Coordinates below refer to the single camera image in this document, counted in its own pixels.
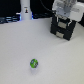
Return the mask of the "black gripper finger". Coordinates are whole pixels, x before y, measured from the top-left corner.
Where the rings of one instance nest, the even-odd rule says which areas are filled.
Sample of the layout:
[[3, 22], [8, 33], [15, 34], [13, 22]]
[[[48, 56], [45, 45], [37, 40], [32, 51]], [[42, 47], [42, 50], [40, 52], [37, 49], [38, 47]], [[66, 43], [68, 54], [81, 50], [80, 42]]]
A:
[[59, 22], [59, 18], [57, 16], [53, 15], [53, 24], [58, 25], [58, 22]]
[[68, 29], [69, 30], [73, 30], [75, 27], [75, 21], [74, 20], [70, 20], [70, 22], [68, 23]]

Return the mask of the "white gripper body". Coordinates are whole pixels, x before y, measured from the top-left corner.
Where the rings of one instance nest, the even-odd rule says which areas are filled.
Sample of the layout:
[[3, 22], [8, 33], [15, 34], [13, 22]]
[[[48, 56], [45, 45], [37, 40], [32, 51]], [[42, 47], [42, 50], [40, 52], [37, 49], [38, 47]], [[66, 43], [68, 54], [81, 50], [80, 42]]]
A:
[[56, 16], [71, 20], [81, 20], [81, 3], [77, 0], [55, 0], [52, 10]]

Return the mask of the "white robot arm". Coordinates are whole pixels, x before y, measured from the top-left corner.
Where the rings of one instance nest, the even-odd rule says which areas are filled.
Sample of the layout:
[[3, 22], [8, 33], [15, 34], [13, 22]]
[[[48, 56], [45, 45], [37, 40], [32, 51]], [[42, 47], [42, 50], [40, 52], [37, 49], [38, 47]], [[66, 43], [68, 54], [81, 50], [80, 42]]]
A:
[[83, 15], [82, 5], [77, 0], [55, 0], [52, 10], [58, 25], [69, 30], [74, 28]]

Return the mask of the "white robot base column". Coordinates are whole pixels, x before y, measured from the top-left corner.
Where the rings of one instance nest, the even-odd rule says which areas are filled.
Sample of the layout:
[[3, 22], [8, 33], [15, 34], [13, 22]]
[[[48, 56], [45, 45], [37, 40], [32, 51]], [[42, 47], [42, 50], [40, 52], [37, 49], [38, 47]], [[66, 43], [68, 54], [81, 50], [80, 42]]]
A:
[[21, 19], [31, 20], [32, 12], [30, 9], [30, 0], [20, 0], [21, 2]]

